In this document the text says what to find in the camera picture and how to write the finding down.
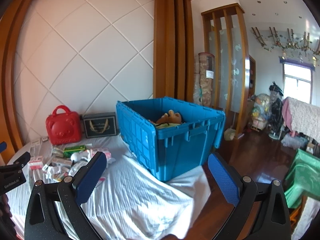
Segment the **blue storage bin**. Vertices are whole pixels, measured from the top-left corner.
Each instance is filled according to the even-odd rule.
[[[204,164],[213,145],[219,148],[226,117],[223,111],[164,97],[116,105],[124,141],[138,161],[160,181],[168,181]],[[157,129],[151,122],[173,110],[185,122]]]

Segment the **red suitcase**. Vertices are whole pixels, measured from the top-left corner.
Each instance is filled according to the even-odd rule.
[[[57,114],[58,109],[66,111]],[[54,145],[73,143],[81,140],[82,132],[80,118],[77,112],[72,112],[66,106],[57,106],[45,121],[49,140]]]

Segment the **wooden partition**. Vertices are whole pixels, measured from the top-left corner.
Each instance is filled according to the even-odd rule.
[[[225,111],[225,128],[236,129],[235,137],[244,129],[249,89],[249,48],[243,14],[237,3],[201,14],[205,52],[215,56],[212,107]]]
[[[13,0],[0,21],[0,142],[7,163],[23,143],[17,122],[13,68],[20,29],[32,0]],[[191,0],[155,0],[153,95],[193,101]]]

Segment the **red handle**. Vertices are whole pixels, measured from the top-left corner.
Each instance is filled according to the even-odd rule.
[[[56,109],[54,109],[54,111],[52,112],[52,115],[56,115],[57,114],[57,111],[58,109],[63,109],[64,111],[66,111],[66,113],[70,113],[70,109],[64,105],[61,105],[61,106],[57,106]]]

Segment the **window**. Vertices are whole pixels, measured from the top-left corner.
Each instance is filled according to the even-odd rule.
[[[308,68],[284,64],[284,98],[311,103],[312,73]]]

